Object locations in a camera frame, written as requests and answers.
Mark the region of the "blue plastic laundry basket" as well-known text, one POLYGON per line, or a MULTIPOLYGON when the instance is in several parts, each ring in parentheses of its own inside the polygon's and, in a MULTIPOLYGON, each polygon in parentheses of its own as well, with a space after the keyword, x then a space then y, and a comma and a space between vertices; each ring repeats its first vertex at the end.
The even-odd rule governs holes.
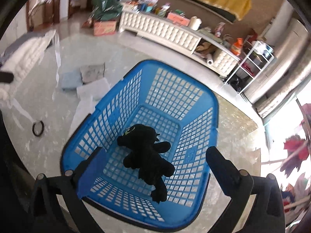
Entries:
POLYGON ((219 105, 215 94, 191 76, 160 61, 136 64, 98 102, 64 146, 60 170, 74 170, 92 153, 90 173, 81 180, 83 199, 102 212, 136 226, 174 232, 198 216, 210 169, 206 150, 217 144, 219 105), (124 166, 132 156, 147 169, 172 163, 163 176, 166 201, 124 166))

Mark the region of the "large white folded cloth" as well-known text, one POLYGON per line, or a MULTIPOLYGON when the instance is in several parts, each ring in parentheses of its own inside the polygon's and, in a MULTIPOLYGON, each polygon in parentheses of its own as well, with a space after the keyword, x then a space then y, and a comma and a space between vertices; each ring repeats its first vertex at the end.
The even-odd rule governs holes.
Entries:
POLYGON ((80 99, 70 126, 68 138, 73 135, 79 125, 83 122, 83 120, 85 120, 87 115, 92 114, 95 111, 95 105, 96 101, 93 100, 92 95, 83 96, 80 99))

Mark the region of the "orange detergent bottle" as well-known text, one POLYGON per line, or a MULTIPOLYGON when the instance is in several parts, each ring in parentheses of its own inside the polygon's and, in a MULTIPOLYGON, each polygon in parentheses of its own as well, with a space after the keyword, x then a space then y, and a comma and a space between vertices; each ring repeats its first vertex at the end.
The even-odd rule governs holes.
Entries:
POLYGON ((239 56, 241 54, 241 51, 242 51, 242 46, 243 46, 243 39, 237 38, 237 41, 232 44, 230 51, 234 55, 239 56))

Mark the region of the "orange cardboard box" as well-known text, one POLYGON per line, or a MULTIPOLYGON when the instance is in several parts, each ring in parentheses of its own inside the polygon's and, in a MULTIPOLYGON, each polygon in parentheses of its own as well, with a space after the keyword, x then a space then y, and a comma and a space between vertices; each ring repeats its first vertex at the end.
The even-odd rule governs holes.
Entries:
POLYGON ((113 35, 116 30, 117 21, 100 21, 95 22, 93 25, 93 35, 113 35))

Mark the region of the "light blue folded cloth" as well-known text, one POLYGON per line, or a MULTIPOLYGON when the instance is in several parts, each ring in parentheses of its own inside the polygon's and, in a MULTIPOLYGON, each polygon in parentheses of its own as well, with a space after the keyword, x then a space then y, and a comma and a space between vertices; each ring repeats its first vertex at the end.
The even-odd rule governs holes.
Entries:
POLYGON ((61 80, 62 90, 75 90, 83 85, 82 76, 79 70, 64 73, 61 80))

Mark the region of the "white metal shelf rack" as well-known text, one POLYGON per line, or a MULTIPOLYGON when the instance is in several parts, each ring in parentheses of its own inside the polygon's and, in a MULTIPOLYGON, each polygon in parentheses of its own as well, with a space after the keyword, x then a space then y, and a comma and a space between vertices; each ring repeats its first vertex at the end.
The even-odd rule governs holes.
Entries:
POLYGON ((224 79, 238 94, 243 93, 275 59, 274 49, 263 41, 244 41, 240 61, 224 79))

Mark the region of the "pink flat box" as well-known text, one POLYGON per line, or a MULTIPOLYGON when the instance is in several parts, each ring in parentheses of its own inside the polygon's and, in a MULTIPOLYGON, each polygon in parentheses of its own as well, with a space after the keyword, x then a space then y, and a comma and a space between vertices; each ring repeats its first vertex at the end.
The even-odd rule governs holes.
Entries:
POLYGON ((181 16, 179 14, 173 13, 173 12, 169 12, 167 14, 167 19, 172 21, 175 24, 182 25, 182 26, 188 26, 190 23, 190 19, 184 16, 181 16))

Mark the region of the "white paper towel roll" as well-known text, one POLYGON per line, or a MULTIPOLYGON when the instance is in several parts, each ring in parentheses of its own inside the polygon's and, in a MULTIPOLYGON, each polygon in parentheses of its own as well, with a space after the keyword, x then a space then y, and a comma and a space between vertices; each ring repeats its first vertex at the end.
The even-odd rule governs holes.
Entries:
POLYGON ((212 56, 211 54, 207 54, 207 55, 206 55, 206 58, 207 58, 207 64, 208 64, 209 66, 213 66, 213 63, 214 63, 214 61, 213 61, 213 56, 212 56))

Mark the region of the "white quilted cloth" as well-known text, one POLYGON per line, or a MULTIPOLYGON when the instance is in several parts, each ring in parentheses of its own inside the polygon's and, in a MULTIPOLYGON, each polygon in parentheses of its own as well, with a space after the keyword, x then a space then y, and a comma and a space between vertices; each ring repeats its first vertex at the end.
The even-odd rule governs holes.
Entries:
POLYGON ((4 61, 1 72, 11 72, 14 78, 9 84, 1 82, 1 100, 6 101, 14 97, 18 87, 34 65, 44 57, 45 50, 55 34, 56 30, 49 30, 41 36, 29 38, 4 61))

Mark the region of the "small white folded cloth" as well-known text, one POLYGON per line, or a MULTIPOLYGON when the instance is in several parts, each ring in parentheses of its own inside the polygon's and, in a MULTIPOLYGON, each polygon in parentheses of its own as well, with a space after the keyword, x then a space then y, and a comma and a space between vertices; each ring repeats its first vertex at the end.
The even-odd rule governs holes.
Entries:
POLYGON ((79 99, 92 98, 93 100, 102 99, 109 91, 111 87, 104 77, 97 81, 76 88, 76 92, 79 99))

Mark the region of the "grey rough cloth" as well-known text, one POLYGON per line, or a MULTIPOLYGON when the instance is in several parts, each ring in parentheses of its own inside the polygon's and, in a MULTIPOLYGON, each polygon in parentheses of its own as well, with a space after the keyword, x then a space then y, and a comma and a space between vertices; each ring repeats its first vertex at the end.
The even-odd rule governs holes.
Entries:
POLYGON ((105 63, 82 66, 79 68, 83 84, 89 84, 104 77, 105 63))

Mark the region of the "cream tufted TV cabinet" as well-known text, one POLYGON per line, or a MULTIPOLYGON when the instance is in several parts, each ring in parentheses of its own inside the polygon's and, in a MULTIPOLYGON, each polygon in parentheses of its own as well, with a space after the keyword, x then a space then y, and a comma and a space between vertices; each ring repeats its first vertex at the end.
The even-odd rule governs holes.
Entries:
POLYGON ((227 77, 239 61, 236 55, 214 39, 168 19, 139 12, 132 4, 123 4, 119 32, 124 30, 179 52, 222 77, 227 77), (207 64, 207 54, 213 56, 213 66, 207 64))

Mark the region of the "cream cylinder candle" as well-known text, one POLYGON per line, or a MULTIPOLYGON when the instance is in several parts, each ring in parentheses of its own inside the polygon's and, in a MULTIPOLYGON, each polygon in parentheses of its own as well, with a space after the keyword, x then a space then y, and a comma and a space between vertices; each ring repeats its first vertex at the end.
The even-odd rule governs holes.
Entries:
POLYGON ((190 19, 188 27, 191 28, 192 30, 198 30, 201 23, 202 23, 202 20, 200 18, 198 18, 197 16, 193 16, 190 19))

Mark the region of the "silver standing air conditioner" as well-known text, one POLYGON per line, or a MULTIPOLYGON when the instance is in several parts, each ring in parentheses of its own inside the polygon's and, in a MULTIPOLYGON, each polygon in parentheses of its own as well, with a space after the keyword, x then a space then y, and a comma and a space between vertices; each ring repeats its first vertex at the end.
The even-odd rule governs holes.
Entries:
POLYGON ((281 79, 302 53, 308 41, 308 31, 299 20, 292 18, 287 30, 274 48, 274 59, 243 92, 255 104, 281 79))

